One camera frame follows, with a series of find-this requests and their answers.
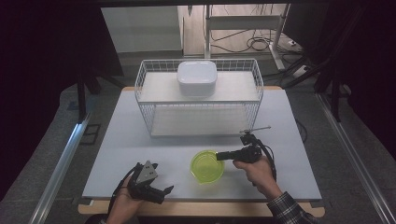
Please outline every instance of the plaid sleeve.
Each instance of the plaid sleeve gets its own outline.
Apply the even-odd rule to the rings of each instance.
[[[302,207],[287,193],[275,198],[268,204],[276,222],[282,224],[318,223],[311,214],[306,213]]]

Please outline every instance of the black curtain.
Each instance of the black curtain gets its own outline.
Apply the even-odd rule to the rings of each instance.
[[[396,159],[396,3],[370,1],[346,43],[341,79],[355,113]]]
[[[60,93],[92,70],[122,76],[99,7],[54,1],[0,5],[0,196],[30,159],[59,106]]]

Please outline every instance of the yellow-green bowl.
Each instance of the yellow-green bowl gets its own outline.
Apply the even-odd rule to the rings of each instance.
[[[190,170],[198,183],[213,183],[221,178],[224,172],[224,161],[216,160],[216,151],[200,151],[192,158]]]

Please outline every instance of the white wall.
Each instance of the white wall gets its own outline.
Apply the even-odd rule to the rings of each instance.
[[[117,53],[181,50],[177,7],[102,8]]]

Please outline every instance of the white wire basket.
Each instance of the white wire basket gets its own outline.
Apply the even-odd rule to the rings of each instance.
[[[210,59],[218,80],[213,95],[181,94],[178,65],[199,60],[145,60],[135,97],[151,136],[236,135],[253,129],[262,101],[262,75],[255,59]]]

